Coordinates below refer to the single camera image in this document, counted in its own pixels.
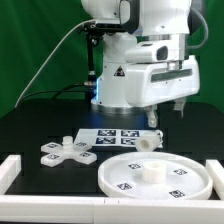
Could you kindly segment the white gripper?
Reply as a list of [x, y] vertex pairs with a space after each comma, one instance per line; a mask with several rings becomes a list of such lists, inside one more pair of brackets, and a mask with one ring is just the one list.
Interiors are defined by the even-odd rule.
[[176, 99], [174, 110], [183, 116], [185, 97], [196, 94], [199, 89], [199, 68], [194, 56], [185, 60], [180, 70], [169, 71], [167, 63], [156, 63], [129, 65], [126, 71], [126, 100], [134, 107], [148, 106], [145, 112], [151, 128], [158, 125], [155, 104]]

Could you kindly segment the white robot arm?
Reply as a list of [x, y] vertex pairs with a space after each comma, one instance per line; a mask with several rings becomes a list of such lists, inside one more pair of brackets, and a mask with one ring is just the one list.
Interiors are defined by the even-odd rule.
[[97, 79], [96, 110], [143, 110], [157, 126], [157, 105], [184, 109], [200, 88], [199, 68], [187, 38], [206, 27], [205, 0], [81, 0], [93, 21], [88, 45], [104, 42], [103, 72]]

